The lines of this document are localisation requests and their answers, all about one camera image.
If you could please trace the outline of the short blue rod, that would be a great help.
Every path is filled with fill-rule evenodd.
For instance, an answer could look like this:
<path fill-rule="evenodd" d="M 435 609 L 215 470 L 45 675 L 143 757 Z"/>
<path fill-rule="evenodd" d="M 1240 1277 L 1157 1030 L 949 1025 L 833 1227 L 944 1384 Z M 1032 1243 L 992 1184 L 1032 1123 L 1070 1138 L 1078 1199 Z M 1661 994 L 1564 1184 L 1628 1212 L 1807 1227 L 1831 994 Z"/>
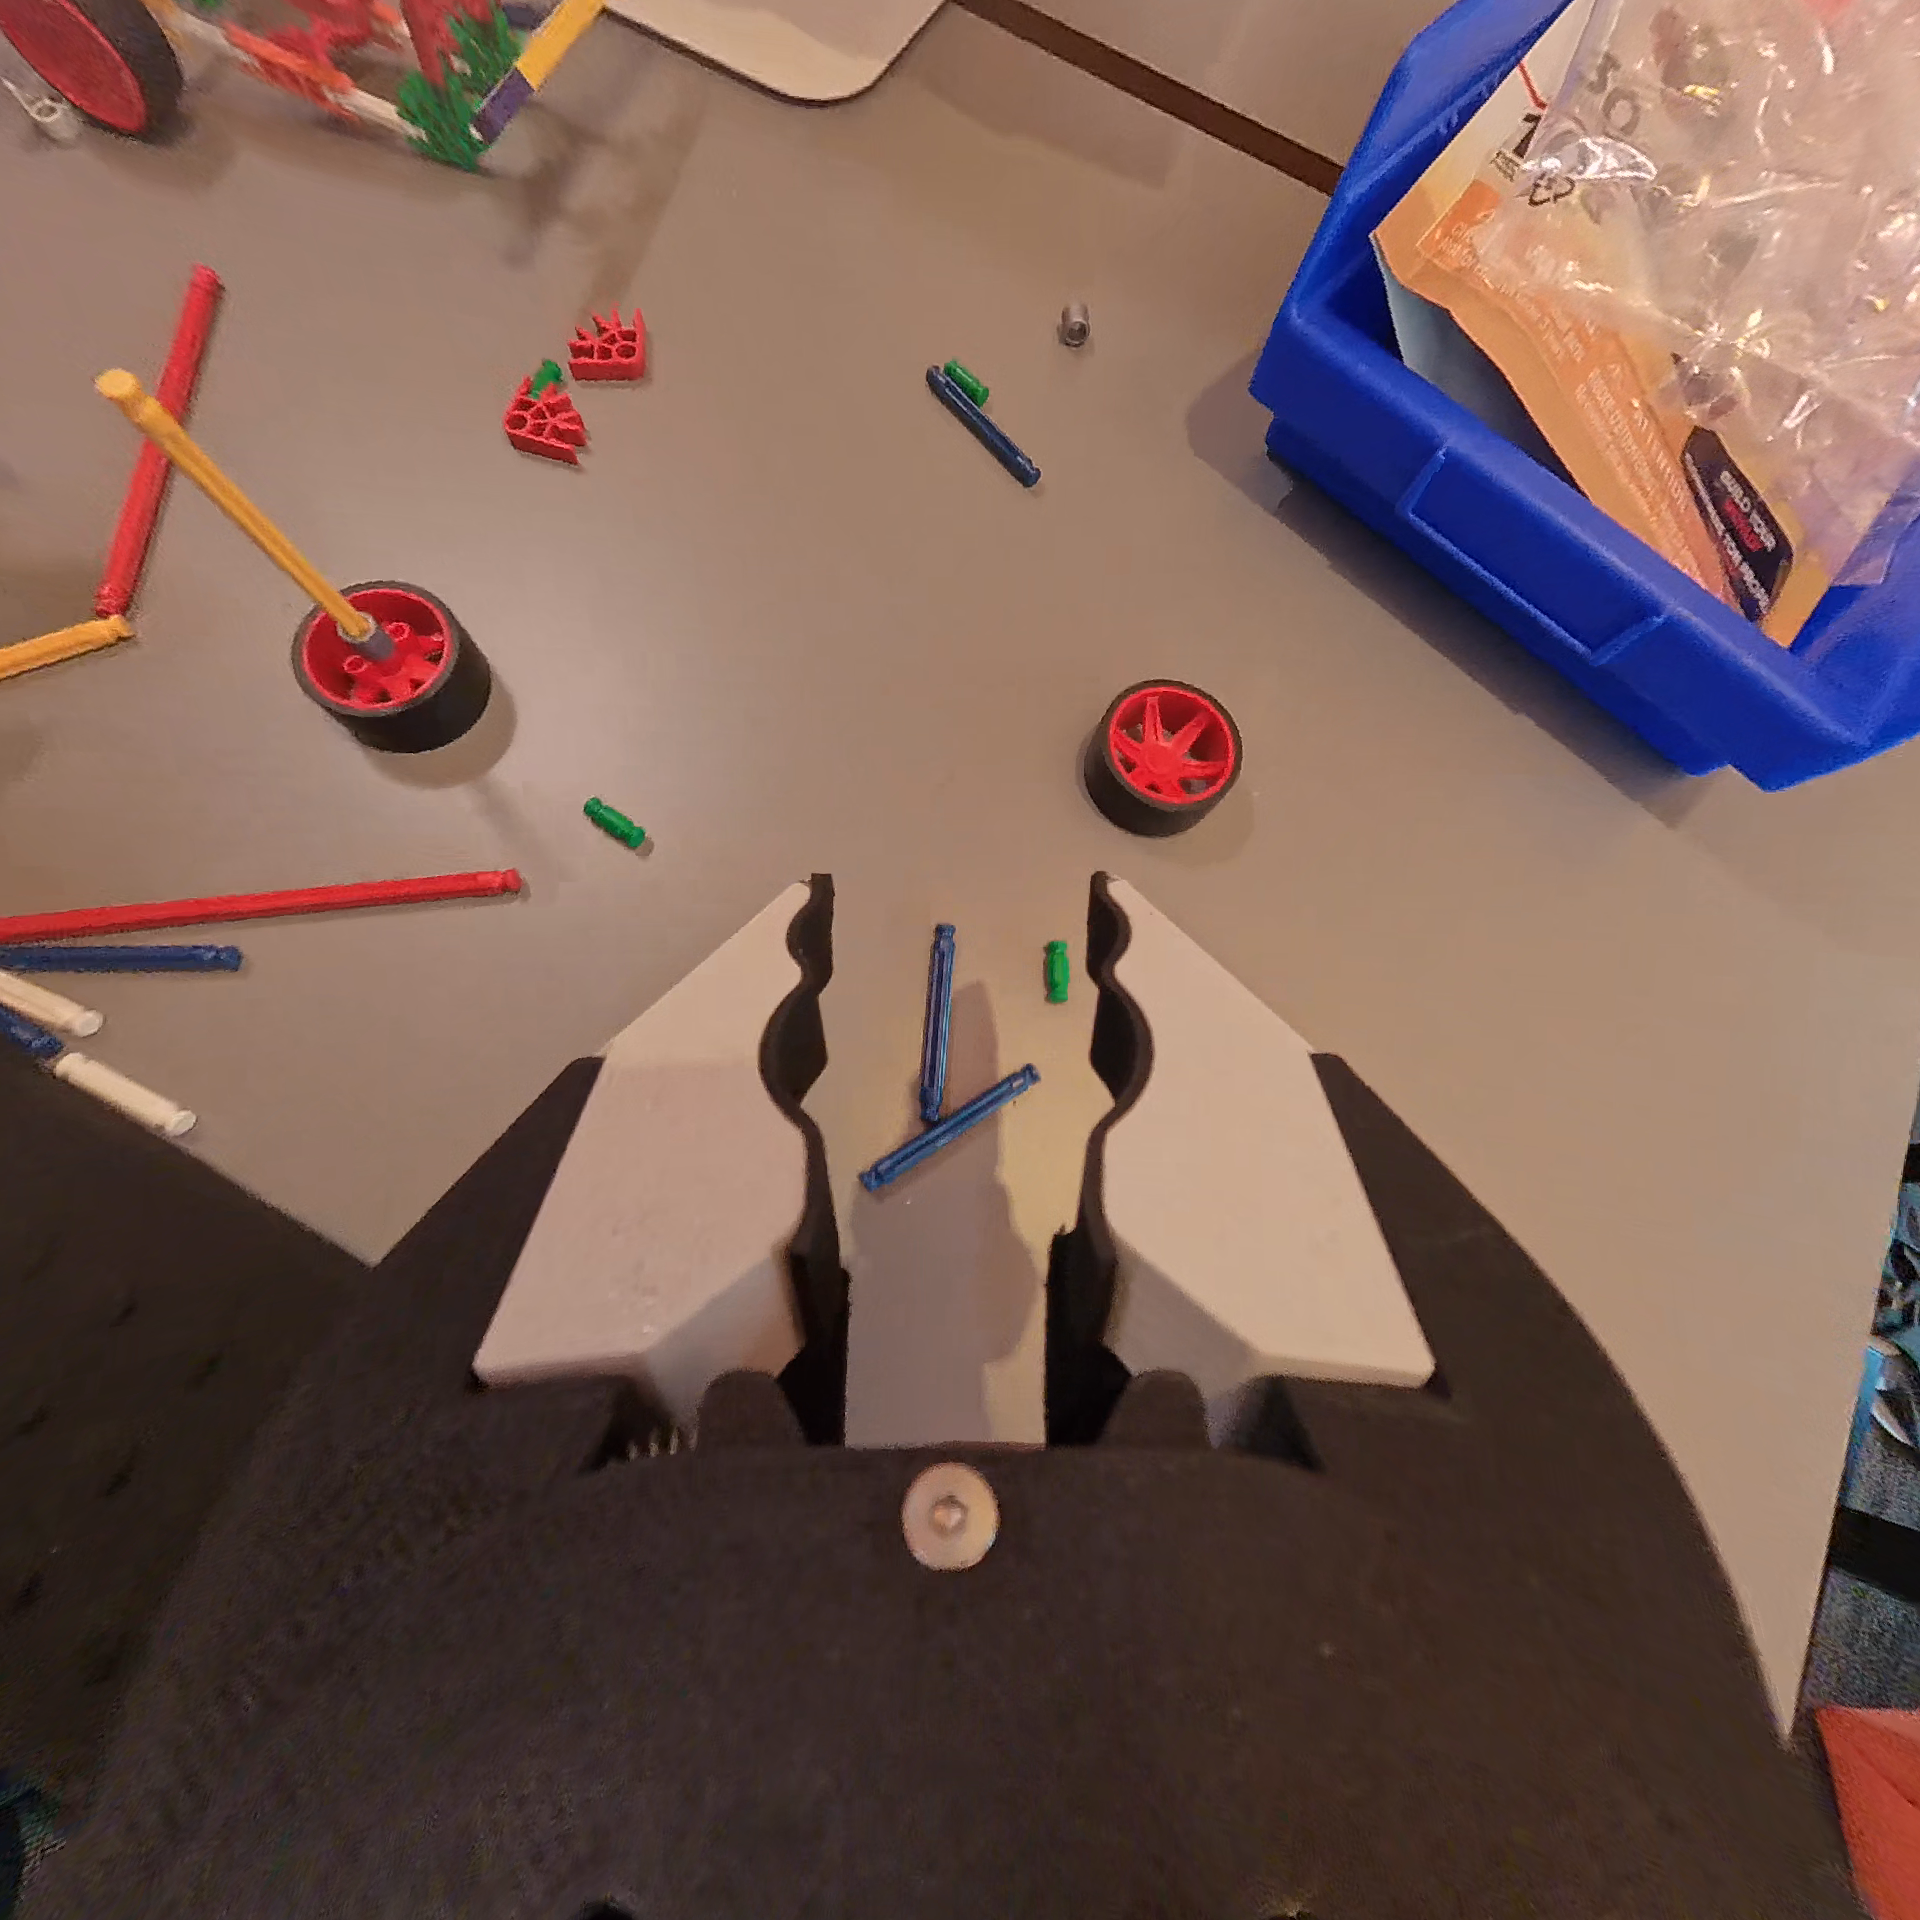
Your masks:
<path fill-rule="evenodd" d="M 931 929 L 931 946 L 928 946 L 919 1086 L 917 1086 L 917 1119 L 926 1124 L 937 1124 L 944 1119 L 944 1101 L 947 1101 L 949 978 L 955 978 L 955 925 L 940 920 Z"/>
<path fill-rule="evenodd" d="M 940 368 L 926 368 L 926 388 L 958 420 L 978 446 L 992 453 L 992 462 L 1022 482 L 1022 491 L 1038 486 L 1038 466 L 985 414 L 978 408 Z"/>
<path fill-rule="evenodd" d="M 1000 1112 L 1005 1112 L 1011 1105 L 1017 1105 L 1023 1092 L 1032 1092 L 1038 1086 L 1038 1070 L 1037 1065 L 1022 1065 L 1014 1074 L 1005 1074 L 1004 1082 L 995 1082 L 992 1090 L 978 1092 L 970 1105 L 963 1105 L 958 1112 L 937 1119 L 937 1123 L 926 1123 L 911 1140 L 902 1140 L 898 1147 L 892 1147 L 886 1157 L 880 1157 L 871 1168 L 864 1168 L 856 1174 L 856 1184 L 864 1194 L 880 1194 L 880 1189 L 892 1189 L 896 1183 L 902 1183 L 906 1174 L 912 1174 L 917 1168 L 926 1168 L 928 1158 L 944 1157 L 947 1147 L 955 1147 L 958 1140 L 965 1140 L 971 1129 L 980 1129 L 989 1119 L 995 1119 Z"/>

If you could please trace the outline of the red and green toy model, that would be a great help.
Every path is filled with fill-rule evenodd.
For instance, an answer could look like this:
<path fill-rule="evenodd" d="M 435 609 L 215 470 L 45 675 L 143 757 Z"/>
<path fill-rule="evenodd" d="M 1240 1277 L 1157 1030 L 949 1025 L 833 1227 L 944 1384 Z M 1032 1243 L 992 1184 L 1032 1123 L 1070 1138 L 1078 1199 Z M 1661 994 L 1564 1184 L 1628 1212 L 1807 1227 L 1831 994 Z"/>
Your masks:
<path fill-rule="evenodd" d="M 604 4 L 143 4 L 188 59 L 215 59 L 340 128 L 480 172 Z M 2 39 L 2 92 L 50 137 L 88 128 Z"/>

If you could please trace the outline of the white document stand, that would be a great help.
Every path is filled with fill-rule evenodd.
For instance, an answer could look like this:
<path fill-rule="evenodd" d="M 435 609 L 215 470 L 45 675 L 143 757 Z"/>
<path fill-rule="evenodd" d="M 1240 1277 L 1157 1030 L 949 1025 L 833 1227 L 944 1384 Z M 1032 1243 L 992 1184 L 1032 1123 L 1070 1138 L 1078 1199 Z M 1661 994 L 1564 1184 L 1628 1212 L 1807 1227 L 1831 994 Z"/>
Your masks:
<path fill-rule="evenodd" d="M 828 108 L 867 92 L 944 4 L 604 4 L 772 97 Z"/>

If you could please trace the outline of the yellow rod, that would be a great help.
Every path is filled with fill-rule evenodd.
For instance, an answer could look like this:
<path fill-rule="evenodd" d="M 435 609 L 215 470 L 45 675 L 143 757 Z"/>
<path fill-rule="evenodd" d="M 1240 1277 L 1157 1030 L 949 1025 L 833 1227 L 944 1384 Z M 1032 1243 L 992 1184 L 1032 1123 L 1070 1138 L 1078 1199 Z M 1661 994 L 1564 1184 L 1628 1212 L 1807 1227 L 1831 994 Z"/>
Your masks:
<path fill-rule="evenodd" d="M 184 431 L 184 423 L 141 388 L 133 372 L 109 368 L 94 379 L 94 390 L 116 406 L 161 453 L 177 470 L 200 493 L 287 577 L 315 609 L 329 621 L 349 612 L 349 600 L 335 588 L 315 562 L 218 470 L 218 462 Z"/>
<path fill-rule="evenodd" d="M 0 681 L 2 685 L 7 681 L 21 681 L 21 675 L 39 673 L 48 664 L 79 661 L 79 659 L 100 654 L 109 647 L 117 647 L 127 640 L 133 640 L 128 621 L 110 612 L 110 618 L 94 618 L 94 621 L 80 621 L 80 624 L 48 630 L 48 637 L 2 643 L 2 652 L 0 652 Z"/>

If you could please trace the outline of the blue storage bin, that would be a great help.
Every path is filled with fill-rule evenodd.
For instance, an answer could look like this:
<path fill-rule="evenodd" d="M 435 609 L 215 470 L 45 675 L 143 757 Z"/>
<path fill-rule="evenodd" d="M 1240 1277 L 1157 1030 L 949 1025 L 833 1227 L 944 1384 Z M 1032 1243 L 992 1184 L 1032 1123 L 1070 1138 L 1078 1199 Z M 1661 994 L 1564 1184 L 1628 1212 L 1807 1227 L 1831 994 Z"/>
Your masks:
<path fill-rule="evenodd" d="M 1765 793 L 1917 738 L 1917 536 L 1781 652 L 1397 353 L 1373 228 L 1567 4 L 1454 4 L 1405 49 L 1252 372 L 1266 453 L 1686 775 Z"/>

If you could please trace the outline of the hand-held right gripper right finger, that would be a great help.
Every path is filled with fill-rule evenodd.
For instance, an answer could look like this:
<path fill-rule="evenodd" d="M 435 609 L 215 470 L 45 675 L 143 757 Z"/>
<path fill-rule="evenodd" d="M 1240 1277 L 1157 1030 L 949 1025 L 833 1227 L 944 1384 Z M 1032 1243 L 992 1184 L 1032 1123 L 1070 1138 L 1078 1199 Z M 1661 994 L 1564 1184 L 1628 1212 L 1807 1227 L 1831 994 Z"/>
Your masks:
<path fill-rule="evenodd" d="M 1048 1257 L 1042 1443 L 1096 1445 L 1178 1373 L 1238 1445 L 1276 1381 L 1429 1389 L 1438 1358 L 1322 1082 L 1322 1056 L 1113 873 L 1089 884 L 1105 1092 Z"/>

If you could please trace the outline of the red orange printed packet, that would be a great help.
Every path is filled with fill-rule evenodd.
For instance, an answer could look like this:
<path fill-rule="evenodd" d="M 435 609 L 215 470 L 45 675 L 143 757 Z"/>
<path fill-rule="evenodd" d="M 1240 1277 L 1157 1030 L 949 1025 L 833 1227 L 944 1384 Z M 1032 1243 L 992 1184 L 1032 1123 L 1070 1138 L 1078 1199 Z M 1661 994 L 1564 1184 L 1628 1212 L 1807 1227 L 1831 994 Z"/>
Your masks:
<path fill-rule="evenodd" d="M 1740 612 L 1788 647 L 1834 591 L 1839 524 L 1795 470 L 1734 368 L 1708 368 L 1661 328 L 1599 293 L 1567 289 L 1567 269 L 1616 284 L 1644 265 L 1628 236 L 1639 177 L 1587 186 L 1564 176 L 1587 137 L 1628 163 L 1656 129 L 1654 54 L 1677 54 L 1683 25 L 1639 25 L 1644 4 L 1567 4 L 1377 222 L 1382 271 L 1438 309 L 1462 351 L 1405 361 L 1451 379 L 1462 406 Z"/>

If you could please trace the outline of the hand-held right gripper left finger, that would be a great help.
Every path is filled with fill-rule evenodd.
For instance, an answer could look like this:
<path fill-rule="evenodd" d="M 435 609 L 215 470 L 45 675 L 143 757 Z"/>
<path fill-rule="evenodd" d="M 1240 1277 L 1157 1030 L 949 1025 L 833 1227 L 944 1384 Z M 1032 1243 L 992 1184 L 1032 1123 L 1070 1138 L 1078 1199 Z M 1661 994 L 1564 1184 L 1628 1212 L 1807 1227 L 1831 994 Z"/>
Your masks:
<path fill-rule="evenodd" d="M 471 1370 L 622 1379 L 694 1428 L 770 1373 L 807 1443 L 845 1443 L 850 1277 L 822 1124 L 828 873 L 782 889 L 600 1051 Z"/>

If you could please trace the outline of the orange plastic object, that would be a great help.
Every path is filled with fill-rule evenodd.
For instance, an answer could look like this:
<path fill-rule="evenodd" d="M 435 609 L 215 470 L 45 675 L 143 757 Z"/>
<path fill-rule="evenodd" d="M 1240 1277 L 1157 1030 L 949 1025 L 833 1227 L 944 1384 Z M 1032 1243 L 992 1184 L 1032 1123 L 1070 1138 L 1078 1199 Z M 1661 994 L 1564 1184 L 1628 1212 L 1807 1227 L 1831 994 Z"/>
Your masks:
<path fill-rule="evenodd" d="M 1917 1918 L 1917 1709 L 1814 1709 L 1853 1886 L 1869 1918 Z"/>

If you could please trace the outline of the clear plastic bag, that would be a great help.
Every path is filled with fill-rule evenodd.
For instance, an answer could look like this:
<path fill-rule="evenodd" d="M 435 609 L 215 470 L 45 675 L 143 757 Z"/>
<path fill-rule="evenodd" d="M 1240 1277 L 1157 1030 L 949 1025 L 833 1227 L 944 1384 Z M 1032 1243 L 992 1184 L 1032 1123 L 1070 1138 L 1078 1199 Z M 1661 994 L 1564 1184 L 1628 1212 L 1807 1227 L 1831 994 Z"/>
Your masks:
<path fill-rule="evenodd" d="M 1842 588 L 1917 524 L 1917 4 L 1593 4 L 1485 236 L 1654 351 Z"/>

